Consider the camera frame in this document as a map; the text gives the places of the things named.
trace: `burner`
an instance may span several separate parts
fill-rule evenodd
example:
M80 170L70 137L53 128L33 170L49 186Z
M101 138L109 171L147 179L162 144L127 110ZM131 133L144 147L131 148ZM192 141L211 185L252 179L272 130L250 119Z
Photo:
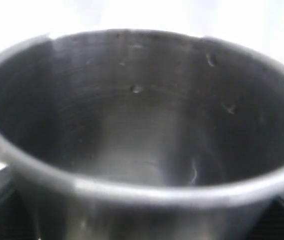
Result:
M0 204L0 240L34 240L32 223L22 200L13 192ZM284 197L266 211L246 240L284 240Z

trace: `countertop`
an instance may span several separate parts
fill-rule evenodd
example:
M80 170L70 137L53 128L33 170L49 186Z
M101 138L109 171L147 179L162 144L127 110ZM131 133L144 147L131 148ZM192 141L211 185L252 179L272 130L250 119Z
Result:
M284 0L0 0L0 51L39 34L95 27L214 36L284 63Z

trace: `pot rim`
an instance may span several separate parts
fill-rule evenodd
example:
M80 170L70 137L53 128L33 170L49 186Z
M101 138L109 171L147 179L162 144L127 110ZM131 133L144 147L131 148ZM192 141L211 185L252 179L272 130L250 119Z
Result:
M11 56L28 48L59 37L79 33L128 31L130 33L158 33L182 39L207 39L249 54L284 74L284 65L248 48L210 37L196 37L182 33L149 29L110 28L76 31L52 37L40 35L18 43L0 53L0 65ZM37 184L80 199L102 200L125 205L158 207L191 207L197 209L235 207L272 198L284 192L284 166L247 180L199 187L154 187L106 181L70 173L37 160L8 142L0 134L0 160L7 162L18 174Z

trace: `metal pot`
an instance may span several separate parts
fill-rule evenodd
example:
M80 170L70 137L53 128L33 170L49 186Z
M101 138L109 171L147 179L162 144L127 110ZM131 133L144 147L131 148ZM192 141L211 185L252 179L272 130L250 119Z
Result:
M112 29L0 54L0 159L41 240L236 240L284 192L284 66Z

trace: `pot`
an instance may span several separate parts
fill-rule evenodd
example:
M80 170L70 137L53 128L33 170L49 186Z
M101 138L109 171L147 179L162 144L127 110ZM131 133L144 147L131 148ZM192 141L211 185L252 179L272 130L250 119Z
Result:
M0 54L0 160L41 240L237 240L284 193L284 66L109 29Z

